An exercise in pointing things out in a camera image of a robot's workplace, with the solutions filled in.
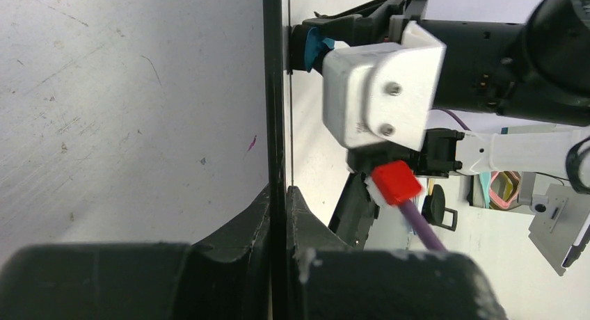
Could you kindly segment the black desk chair background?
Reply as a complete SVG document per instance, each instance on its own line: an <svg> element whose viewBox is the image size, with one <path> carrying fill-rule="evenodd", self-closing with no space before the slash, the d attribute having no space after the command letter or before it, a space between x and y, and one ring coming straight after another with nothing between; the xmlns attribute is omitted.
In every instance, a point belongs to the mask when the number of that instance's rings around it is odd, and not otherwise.
<svg viewBox="0 0 590 320"><path fill-rule="evenodd" d="M445 214L452 215L452 223L444 224ZM424 198L421 210L422 216L427 223L454 232L458 225L459 214L457 210L446 207L445 192L441 185L434 184L430 194Z"/></svg>

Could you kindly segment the small whiteboard with red writing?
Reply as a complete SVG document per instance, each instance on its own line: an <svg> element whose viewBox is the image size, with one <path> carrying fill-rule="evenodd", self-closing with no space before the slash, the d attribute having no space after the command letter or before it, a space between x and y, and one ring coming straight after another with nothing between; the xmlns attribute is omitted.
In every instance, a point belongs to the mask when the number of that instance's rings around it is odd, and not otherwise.
<svg viewBox="0 0 590 320"><path fill-rule="evenodd" d="M290 319L284 98L287 75L287 5L286 0L262 0L262 2L270 191L272 312L274 319Z"/></svg>

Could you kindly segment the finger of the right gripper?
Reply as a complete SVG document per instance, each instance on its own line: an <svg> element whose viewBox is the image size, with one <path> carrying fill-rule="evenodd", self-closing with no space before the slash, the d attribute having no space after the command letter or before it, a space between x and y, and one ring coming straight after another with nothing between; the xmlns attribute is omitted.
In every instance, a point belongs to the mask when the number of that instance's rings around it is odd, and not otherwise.
<svg viewBox="0 0 590 320"><path fill-rule="evenodd" d="M305 19L302 25L319 29L322 36L350 47L371 45L388 34L390 17L403 13L406 0L372 0L335 15Z"/></svg>

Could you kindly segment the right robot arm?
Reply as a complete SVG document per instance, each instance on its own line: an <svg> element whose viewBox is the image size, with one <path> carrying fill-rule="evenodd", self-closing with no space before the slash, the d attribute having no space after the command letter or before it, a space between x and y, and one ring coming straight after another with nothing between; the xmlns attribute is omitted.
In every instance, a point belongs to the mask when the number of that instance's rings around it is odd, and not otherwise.
<svg viewBox="0 0 590 320"><path fill-rule="evenodd" d="M420 176L566 177L579 193L589 138L494 139L428 129L433 109L589 125L589 0L542 0L523 24L428 19L429 0L372 0L293 26L293 70L323 78L323 121L353 174L404 161Z"/></svg>

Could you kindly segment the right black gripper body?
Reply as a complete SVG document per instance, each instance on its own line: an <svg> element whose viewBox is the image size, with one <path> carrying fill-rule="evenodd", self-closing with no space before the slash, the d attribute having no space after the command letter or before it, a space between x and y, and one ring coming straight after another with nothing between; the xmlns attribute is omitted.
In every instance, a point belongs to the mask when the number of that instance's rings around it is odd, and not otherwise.
<svg viewBox="0 0 590 320"><path fill-rule="evenodd" d="M517 73L524 24L427 19L428 0L406 0L403 19L445 44L433 105L497 115L534 115L535 93Z"/></svg>

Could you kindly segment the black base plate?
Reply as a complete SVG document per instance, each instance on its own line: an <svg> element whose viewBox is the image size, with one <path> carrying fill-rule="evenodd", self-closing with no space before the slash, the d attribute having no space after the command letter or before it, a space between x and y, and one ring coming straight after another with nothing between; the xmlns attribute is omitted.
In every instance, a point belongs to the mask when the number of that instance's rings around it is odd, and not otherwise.
<svg viewBox="0 0 590 320"><path fill-rule="evenodd" d="M380 212L367 192L365 179L364 173L349 175L328 224L334 234L356 250L365 247Z"/></svg>

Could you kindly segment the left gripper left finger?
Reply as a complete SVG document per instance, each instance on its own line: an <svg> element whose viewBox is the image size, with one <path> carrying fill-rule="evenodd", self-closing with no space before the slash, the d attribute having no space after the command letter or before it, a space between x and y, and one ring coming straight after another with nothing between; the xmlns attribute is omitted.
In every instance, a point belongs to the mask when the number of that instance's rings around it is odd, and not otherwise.
<svg viewBox="0 0 590 320"><path fill-rule="evenodd" d="M191 247L184 267L185 319L267 319L270 190Z"/></svg>

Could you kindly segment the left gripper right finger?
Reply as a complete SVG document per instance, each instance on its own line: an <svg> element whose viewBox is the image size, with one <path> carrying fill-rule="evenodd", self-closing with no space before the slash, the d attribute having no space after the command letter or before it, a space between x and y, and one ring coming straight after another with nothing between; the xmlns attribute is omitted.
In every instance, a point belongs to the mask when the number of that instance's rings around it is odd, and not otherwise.
<svg viewBox="0 0 590 320"><path fill-rule="evenodd" d="M310 210L299 187L287 190L290 319L346 319L355 253Z"/></svg>

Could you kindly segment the blue whiteboard eraser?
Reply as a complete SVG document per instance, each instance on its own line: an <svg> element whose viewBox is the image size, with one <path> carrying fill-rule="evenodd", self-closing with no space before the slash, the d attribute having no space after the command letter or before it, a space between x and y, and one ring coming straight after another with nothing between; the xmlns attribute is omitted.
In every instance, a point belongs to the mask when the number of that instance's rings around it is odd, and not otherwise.
<svg viewBox="0 0 590 320"><path fill-rule="evenodd" d="M297 24L292 27L288 46L288 70L315 71L323 74L326 55L334 49L335 41L324 37L317 27Z"/></svg>

